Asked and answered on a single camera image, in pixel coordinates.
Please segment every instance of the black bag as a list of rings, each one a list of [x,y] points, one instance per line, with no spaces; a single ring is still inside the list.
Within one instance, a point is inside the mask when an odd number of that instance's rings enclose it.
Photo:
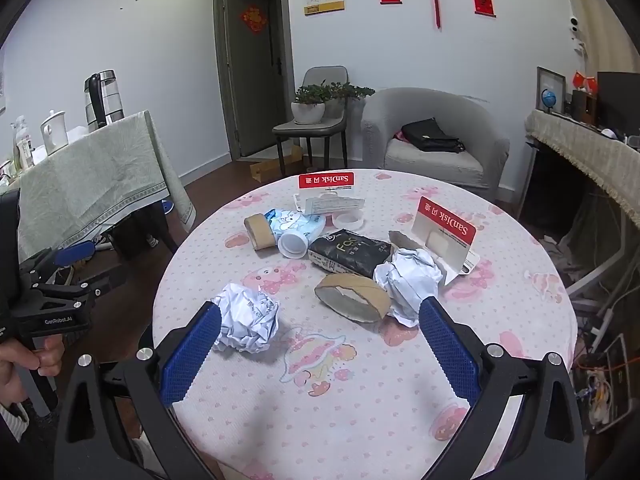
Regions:
[[[458,138],[446,135],[435,118],[405,124],[402,127],[402,134],[421,152],[460,153],[465,151],[465,145]]]

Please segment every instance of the pink tablecloth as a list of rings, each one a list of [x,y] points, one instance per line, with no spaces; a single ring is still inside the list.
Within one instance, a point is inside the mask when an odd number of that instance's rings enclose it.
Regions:
[[[408,233],[423,195],[474,224],[472,247],[482,260],[440,291],[449,315],[513,356],[555,351],[571,362],[571,303],[543,248],[515,220],[421,176],[356,170],[356,183],[367,199],[360,232],[369,237]],[[355,324],[316,298],[325,273],[309,260],[255,253],[242,220],[293,208],[296,187],[292,177],[227,204],[171,260],[154,305],[156,344],[228,282],[262,286],[282,304],[272,348],[255,356],[212,351],[175,413],[200,449],[254,480],[420,479],[468,404],[455,396],[417,329],[388,317]],[[518,399],[509,403],[478,474],[495,466],[518,406]]]

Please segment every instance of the green plant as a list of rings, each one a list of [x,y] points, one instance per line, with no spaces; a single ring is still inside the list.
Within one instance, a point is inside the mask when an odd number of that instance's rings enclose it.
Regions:
[[[373,88],[354,86],[351,83],[331,83],[329,88],[333,99],[362,99],[376,93]]]
[[[375,93],[376,91],[372,88],[354,86],[351,83],[325,85],[324,81],[322,81],[319,85],[307,85],[298,88],[295,102],[305,105],[317,105],[331,99],[362,99]]]
[[[330,88],[324,84],[301,86],[296,91],[297,103],[303,105],[318,105],[333,99]]]

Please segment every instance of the human hand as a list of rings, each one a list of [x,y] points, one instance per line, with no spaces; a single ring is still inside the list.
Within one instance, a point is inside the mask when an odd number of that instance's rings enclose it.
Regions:
[[[37,370],[41,376],[55,377],[62,367],[65,346],[61,335],[44,340],[44,348],[31,352],[15,339],[0,344],[0,404],[10,406],[27,399],[14,364]]]

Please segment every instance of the cardboard tube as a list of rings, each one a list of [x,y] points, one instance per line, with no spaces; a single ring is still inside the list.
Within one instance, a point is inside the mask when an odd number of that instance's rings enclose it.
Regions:
[[[380,321],[391,308],[381,286],[356,274],[329,274],[316,286],[316,296],[341,316],[363,323]]]
[[[267,249],[276,246],[276,238],[264,215],[253,215],[244,219],[244,227],[249,235],[249,240],[254,245],[254,250]]]

